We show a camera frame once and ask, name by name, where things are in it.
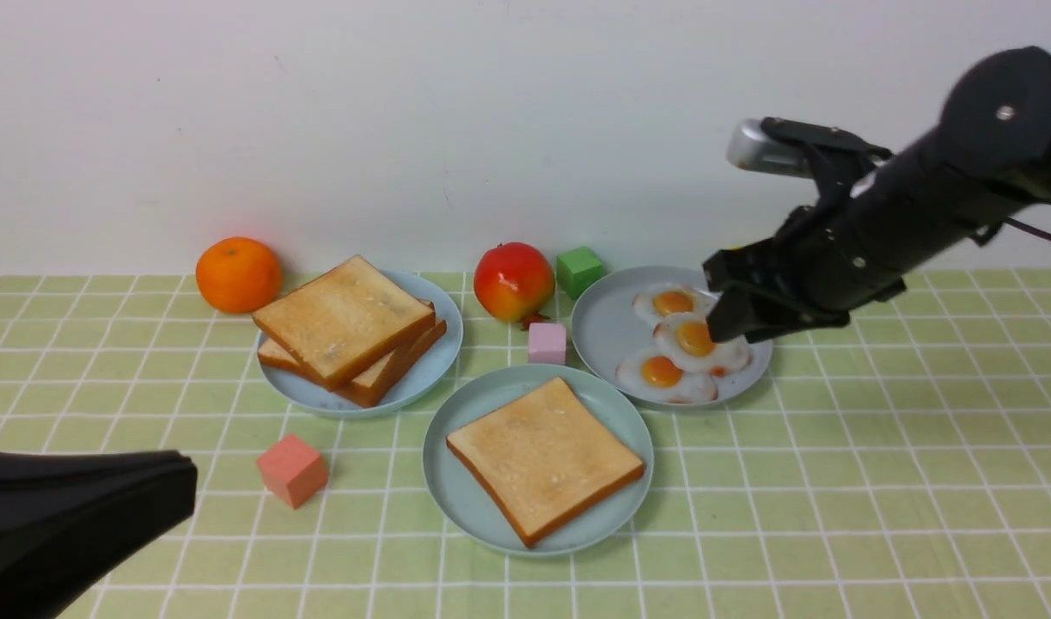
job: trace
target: green cube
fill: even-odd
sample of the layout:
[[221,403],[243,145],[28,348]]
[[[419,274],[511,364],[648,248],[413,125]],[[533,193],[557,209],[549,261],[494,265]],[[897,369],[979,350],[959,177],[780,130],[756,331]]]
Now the green cube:
[[605,274],[601,260],[589,247],[560,253],[556,257],[556,282],[568,296],[577,298]]

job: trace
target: fried egg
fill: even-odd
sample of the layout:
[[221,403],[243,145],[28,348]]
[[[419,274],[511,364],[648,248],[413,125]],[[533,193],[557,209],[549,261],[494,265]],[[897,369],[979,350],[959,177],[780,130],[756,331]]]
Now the fried egg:
[[686,372],[707,372],[723,376],[750,365],[750,346],[746,338],[713,342],[704,314],[669,314],[656,325],[654,337],[659,353]]
[[656,285],[632,300],[632,310],[640,321],[655,328],[662,318],[679,312],[706,314],[713,300],[705,293],[682,285]]
[[654,403],[704,404],[719,395],[713,376],[683,372],[654,348],[639,350],[620,362],[616,383],[632,395]]

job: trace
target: pink cube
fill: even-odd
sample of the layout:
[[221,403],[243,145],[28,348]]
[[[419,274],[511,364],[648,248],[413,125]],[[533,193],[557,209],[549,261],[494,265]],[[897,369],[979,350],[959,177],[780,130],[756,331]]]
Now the pink cube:
[[282,438],[257,458],[262,481],[292,509],[312,498],[328,481],[328,470],[315,448],[294,434]]
[[559,323],[533,323],[529,326],[529,363],[568,362],[568,329]]

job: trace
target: toy block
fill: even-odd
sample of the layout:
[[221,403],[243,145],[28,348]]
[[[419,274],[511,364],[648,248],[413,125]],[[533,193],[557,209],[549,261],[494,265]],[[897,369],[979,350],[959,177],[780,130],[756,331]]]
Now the toy block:
[[562,366],[568,360],[568,329],[559,323],[529,326],[529,363]]
[[573,249],[556,257],[556,282],[572,298],[581,296],[588,287],[604,276],[604,264],[589,247]]
[[257,457],[262,481],[292,509],[312,498],[328,481],[323,456],[308,442],[290,434]]

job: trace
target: bread slice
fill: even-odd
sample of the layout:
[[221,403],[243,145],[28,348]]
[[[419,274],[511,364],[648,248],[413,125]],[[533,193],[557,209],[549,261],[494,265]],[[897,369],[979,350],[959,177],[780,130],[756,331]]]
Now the bread slice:
[[[434,303],[431,301],[420,301],[431,309],[434,307]],[[431,346],[440,339],[442,334],[446,334],[447,330],[446,322],[438,318],[434,328],[420,333],[411,342],[400,344],[388,355],[382,356],[371,368],[357,375],[355,379],[337,388],[335,393],[349,399],[350,403],[356,404],[357,407],[366,409],[375,407],[391,391],[391,388],[395,387],[395,384],[407,375],[412,366],[423,355],[426,355]],[[294,357],[289,355],[273,337],[266,337],[266,342],[259,346],[257,359],[262,362],[263,366],[292,372],[305,380],[317,384],[315,376],[304,371]]]
[[419,334],[415,342],[410,345],[403,345],[396,348],[394,352],[389,355],[390,360],[387,360],[384,365],[384,369],[380,370],[379,374],[373,380],[362,380],[363,376],[379,366],[379,362],[376,362],[375,366],[371,369],[366,370],[363,375],[357,376],[352,383],[342,385],[337,388],[335,393],[349,399],[350,403],[356,404],[357,407],[364,409],[375,407],[384,396],[391,391],[391,388],[395,387],[403,377],[407,375],[407,372],[411,371],[411,368],[418,363],[418,359],[423,355],[426,355],[430,351],[432,346],[437,343],[438,339],[446,334],[448,330],[448,324],[442,318],[438,318],[434,328],[427,330],[426,333]]
[[252,315],[315,383],[334,391],[432,328],[434,310],[360,255]]
[[528,549],[645,470],[559,376],[451,432],[446,442]]
[[[431,310],[434,309],[434,302],[419,298],[423,305],[430,307]],[[365,370],[359,375],[352,380],[352,383],[360,383],[364,385],[372,385],[375,383],[384,369],[388,367],[389,362],[392,357],[398,355],[405,355],[405,352],[410,350],[412,344],[417,342],[418,337],[413,341],[404,342],[403,344],[396,346],[392,352],[387,353],[387,355],[382,356],[371,368]],[[311,380],[312,383],[317,383],[316,377],[310,375],[301,365],[300,362],[294,359],[294,356],[289,355],[288,350],[285,350],[273,337],[266,337],[266,342],[263,342],[257,348],[257,359],[262,362],[263,366],[270,368],[276,368],[279,370],[285,370],[294,373],[294,375],[300,375],[305,380]]]

